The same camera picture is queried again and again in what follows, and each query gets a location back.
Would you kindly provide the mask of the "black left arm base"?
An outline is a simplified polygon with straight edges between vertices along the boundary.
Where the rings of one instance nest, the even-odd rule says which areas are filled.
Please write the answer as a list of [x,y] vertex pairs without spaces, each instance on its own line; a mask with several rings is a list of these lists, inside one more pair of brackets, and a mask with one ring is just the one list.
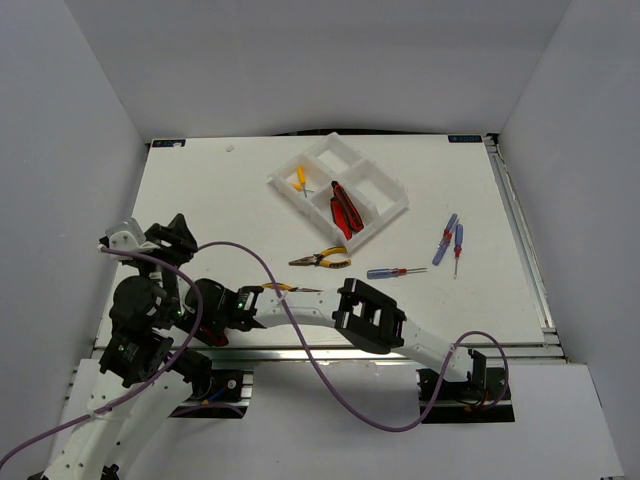
[[241,419],[248,409],[253,372],[218,368],[208,358],[178,360],[172,367],[190,388],[190,396],[170,414],[171,418]]

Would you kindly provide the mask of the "yellow screwdriver long shaft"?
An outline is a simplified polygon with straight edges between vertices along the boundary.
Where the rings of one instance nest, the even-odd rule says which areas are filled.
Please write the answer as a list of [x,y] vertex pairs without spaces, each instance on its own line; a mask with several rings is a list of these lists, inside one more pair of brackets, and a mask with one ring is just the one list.
[[303,192],[305,198],[308,197],[308,190],[306,188],[306,174],[302,166],[297,167],[297,176],[299,180],[300,189]]

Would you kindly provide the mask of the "yellow screwdriver short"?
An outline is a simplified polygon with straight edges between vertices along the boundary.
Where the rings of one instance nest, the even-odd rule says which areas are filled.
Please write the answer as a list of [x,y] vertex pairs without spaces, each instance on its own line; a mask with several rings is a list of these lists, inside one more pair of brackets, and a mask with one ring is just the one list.
[[292,183],[292,184],[291,184],[291,186],[292,186],[295,190],[297,190],[297,191],[301,191],[301,192],[303,192],[303,193],[304,193],[305,191],[306,191],[307,193],[314,193],[314,192],[315,192],[315,190],[310,189],[310,188],[307,188],[307,187],[303,187],[303,186],[302,186],[301,184],[299,184],[299,183]]

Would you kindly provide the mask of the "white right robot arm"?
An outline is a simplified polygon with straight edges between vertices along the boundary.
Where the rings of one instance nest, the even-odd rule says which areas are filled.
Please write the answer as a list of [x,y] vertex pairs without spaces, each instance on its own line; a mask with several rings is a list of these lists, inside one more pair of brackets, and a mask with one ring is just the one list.
[[245,286],[232,291],[222,284],[200,279],[196,288],[204,300],[198,338],[222,346],[228,330],[249,332],[289,325],[331,329],[355,348],[377,355],[397,353],[438,372],[451,356],[444,383],[461,397],[480,392],[494,397],[498,386],[488,383],[486,356],[474,349],[455,347],[410,320],[397,302],[361,280],[317,292],[283,291],[273,287]]

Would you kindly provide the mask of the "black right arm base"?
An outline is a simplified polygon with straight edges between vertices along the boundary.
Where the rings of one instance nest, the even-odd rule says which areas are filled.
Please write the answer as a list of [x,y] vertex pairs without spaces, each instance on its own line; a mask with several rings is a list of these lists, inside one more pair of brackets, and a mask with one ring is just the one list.
[[422,424],[514,423],[516,418],[510,389],[507,389],[494,407],[489,407],[499,396],[505,384],[505,372],[501,367],[490,367],[487,370],[486,385],[481,389],[470,383],[444,381],[433,408],[422,420]]

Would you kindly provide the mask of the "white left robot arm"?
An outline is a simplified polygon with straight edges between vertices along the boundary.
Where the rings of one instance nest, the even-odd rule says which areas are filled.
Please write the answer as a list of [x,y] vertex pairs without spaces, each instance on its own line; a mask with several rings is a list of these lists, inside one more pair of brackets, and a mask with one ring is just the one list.
[[56,427],[71,434],[40,479],[121,478],[160,424],[211,387],[208,360],[189,348],[205,302],[180,269],[198,251],[184,215],[147,230],[129,219],[108,229],[99,247],[136,272],[114,288],[111,338],[87,411]]

